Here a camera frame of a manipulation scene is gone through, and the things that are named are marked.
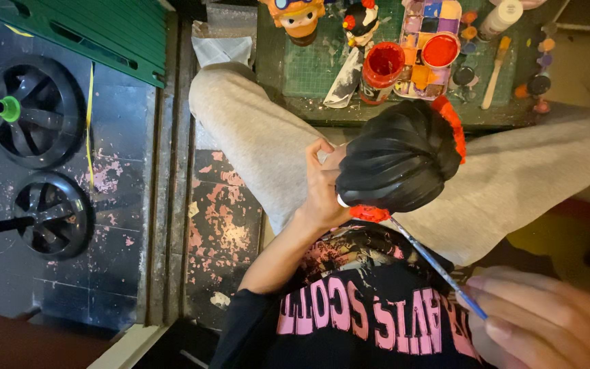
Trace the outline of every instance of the black painted hair bun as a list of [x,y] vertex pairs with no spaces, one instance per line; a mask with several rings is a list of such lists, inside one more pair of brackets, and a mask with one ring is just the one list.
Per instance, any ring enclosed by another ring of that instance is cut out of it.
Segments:
[[336,191],[347,205],[391,214],[429,204],[462,156],[449,122],[425,102],[403,101],[366,122],[340,162]]

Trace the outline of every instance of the watercolor palette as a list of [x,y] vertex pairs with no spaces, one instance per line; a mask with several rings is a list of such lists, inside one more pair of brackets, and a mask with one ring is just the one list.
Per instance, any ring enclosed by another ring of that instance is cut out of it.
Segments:
[[395,82],[393,92],[409,98],[434,100],[448,86],[451,65],[430,68],[422,61],[422,48],[438,32],[459,31],[462,15],[457,0],[404,0],[405,17],[400,46],[405,51],[405,69]]

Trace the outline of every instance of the black wheel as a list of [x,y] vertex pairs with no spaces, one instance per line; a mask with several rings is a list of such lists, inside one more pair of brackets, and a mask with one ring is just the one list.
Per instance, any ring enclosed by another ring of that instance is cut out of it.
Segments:
[[68,259],[85,249],[93,235],[93,213],[75,183],[57,173],[38,172],[18,188],[13,217],[35,219],[33,225],[18,230],[27,246],[48,260]]
[[20,103],[19,118],[0,116],[0,147],[15,163],[43,169],[60,164],[78,148],[85,128],[81,90],[55,60],[30,55],[0,69],[0,100]]

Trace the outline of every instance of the paintbrush handle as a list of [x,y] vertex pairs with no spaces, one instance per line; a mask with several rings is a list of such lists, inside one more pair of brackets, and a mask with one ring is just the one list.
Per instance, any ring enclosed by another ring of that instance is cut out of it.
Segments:
[[497,75],[500,74],[500,68],[502,67],[502,61],[496,60],[495,67],[493,67],[493,73],[491,73],[491,79],[488,81],[487,93],[484,94],[484,101],[482,101],[482,109],[488,109],[493,101],[493,94],[496,91]]
[[427,251],[427,249],[424,248],[420,242],[418,242],[418,240],[411,235],[411,233],[405,230],[405,228],[402,227],[398,221],[391,218],[391,222],[395,224],[398,231],[400,231],[400,233],[404,235],[404,237],[416,248],[418,253],[422,255],[422,257],[427,260],[427,262],[440,274],[440,276],[443,277],[443,279],[456,291],[457,295],[463,298],[463,300],[468,304],[468,306],[470,306],[473,312],[475,312],[475,314],[477,314],[481,319],[486,320],[488,315],[482,310],[482,308],[479,307],[479,305],[477,305],[477,302],[473,300],[473,298],[471,298],[463,291],[463,289],[461,289],[459,284],[454,279],[452,279],[448,272],[446,272],[446,270],[443,269],[440,264],[438,264],[438,261],[434,259],[434,256],[432,256],[430,252]]

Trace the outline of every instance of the red paint jar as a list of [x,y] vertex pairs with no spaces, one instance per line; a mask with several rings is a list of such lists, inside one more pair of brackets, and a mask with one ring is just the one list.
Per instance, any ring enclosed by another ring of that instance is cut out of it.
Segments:
[[383,103],[404,67],[405,52],[398,44],[382,42],[373,46],[363,63],[361,100],[372,105]]
[[422,48],[422,61],[430,68],[445,68],[459,56],[461,42],[451,32],[438,32]]

